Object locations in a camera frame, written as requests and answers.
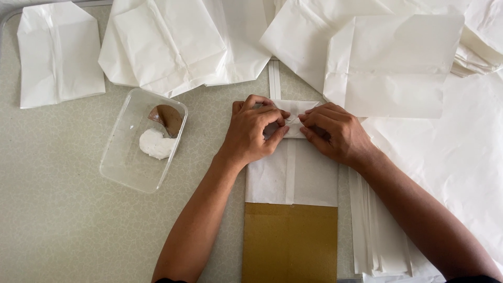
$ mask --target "white paste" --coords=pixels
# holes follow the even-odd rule
[[[164,137],[161,131],[148,129],[140,136],[140,149],[159,160],[169,157],[176,138]]]

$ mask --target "patterned table surface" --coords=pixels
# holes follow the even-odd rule
[[[105,33],[110,6],[84,8]],[[223,142],[231,102],[269,95],[268,68],[256,81],[199,87],[176,97],[189,109],[180,147],[162,187],[142,194],[102,177],[98,166],[131,88],[19,109],[17,27],[3,30],[0,60],[0,281],[150,282],[178,214]],[[283,99],[322,96],[280,65]],[[213,253],[199,282],[239,282],[243,170],[230,195]],[[348,169],[340,165],[338,278],[353,272]]]

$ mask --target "clear plastic container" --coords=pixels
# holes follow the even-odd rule
[[[140,149],[140,136],[155,128],[169,137],[164,127],[148,119],[151,110],[160,104],[173,106],[180,112],[182,127],[169,158],[158,160]],[[175,156],[187,121],[188,110],[182,103],[142,89],[129,92],[112,134],[108,139],[100,164],[100,173],[117,183],[135,190],[153,193],[159,189]]]

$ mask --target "black sleeve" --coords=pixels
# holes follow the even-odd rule
[[[185,282],[185,281],[173,281],[173,280],[168,279],[168,278],[163,278],[163,279],[157,280],[155,283],[187,283],[187,282]]]
[[[447,281],[446,283],[501,283],[501,282],[485,275],[479,275],[472,277],[454,278]]]

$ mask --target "left hand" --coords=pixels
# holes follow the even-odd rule
[[[253,109],[255,104],[263,106]],[[289,112],[276,108],[272,100],[263,96],[250,95],[246,101],[235,101],[229,130],[217,156],[241,170],[246,164],[271,155],[288,132],[288,117]],[[272,122],[280,127],[265,140],[264,128]]]

